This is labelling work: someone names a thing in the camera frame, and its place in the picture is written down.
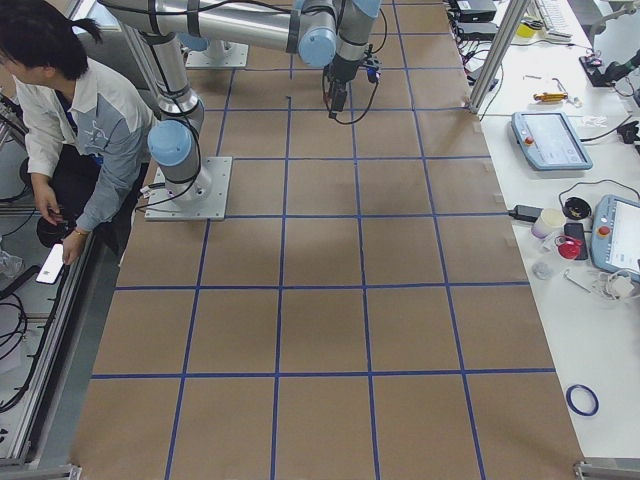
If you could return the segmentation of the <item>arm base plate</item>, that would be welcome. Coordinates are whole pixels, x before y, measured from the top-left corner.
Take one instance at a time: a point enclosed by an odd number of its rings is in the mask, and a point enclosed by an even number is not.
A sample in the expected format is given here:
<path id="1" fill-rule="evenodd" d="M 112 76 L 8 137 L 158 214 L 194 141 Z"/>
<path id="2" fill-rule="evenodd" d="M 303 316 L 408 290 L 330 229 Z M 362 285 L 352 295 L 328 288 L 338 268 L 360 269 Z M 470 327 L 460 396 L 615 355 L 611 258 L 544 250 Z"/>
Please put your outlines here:
<path id="1" fill-rule="evenodd" d="M 176 185 L 165 179 L 158 166 L 154 182 L 163 186 L 150 192 L 144 218 L 147 221 L 224 220 L 231 171 L 231 157 L 206 157 L 193 184 Z"/>
<path id="2" fill-rule="evenodd" d="M 248 60 L 249 46 L 239 43 L 211 43 L 203 51 L 190 50 L 185 66 L 192 70 L 220 70 L 244 68 Z"/>

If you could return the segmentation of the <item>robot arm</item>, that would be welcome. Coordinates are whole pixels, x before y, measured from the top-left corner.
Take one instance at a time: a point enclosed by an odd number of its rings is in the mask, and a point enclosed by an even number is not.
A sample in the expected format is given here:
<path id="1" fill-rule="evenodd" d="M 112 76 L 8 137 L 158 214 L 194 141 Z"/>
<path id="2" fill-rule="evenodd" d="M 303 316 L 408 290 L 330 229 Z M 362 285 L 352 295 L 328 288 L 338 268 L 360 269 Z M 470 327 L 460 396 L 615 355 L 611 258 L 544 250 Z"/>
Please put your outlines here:
<path id="1" fill-rule="evenodd" d="M 104 7 L 136 31 L 159 90 L 161 121 L 147 143 L 172 200 L 184 204 L 209 188 L 199 136 L 204 106 L 192 89 L 179 35 L 229 41 L 296 54 L 323 71 L 330 119 L 342 112 L 347 86 L 361 68 L 371 83 L 378 67 L 369 36 L 377 1 L 297 1 L 291 8 L 261 1 L 106 1 Z"/>

